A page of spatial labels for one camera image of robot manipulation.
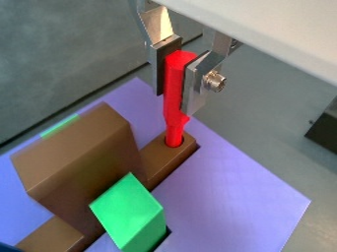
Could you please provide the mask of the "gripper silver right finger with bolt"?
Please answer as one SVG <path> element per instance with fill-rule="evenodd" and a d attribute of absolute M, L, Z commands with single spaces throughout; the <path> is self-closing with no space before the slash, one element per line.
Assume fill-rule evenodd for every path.
<path fill-rule="evenodd" d="M 188 116 L 206 104 L 207 93 L 222 91 L 226 78 L 219 73 L 220 66 L 228 54 L 239 47 L 235 38 L 211 28 L 204 28 L 203 38 L 210 49 L 184 69 L 180 109 Z"/>

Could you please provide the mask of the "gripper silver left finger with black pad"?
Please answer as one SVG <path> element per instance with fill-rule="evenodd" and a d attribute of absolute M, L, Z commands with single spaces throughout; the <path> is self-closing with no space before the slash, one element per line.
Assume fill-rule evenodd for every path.
<path fill-rule="evenodd" d="M 164 58 L 182 48 L 182 37 L 174 34 L 167 8 L 150 0 L 128 0 L 132 16 L 144 40 L 147 62 L 152 69 L 152 90 L 163 94 Z"/>

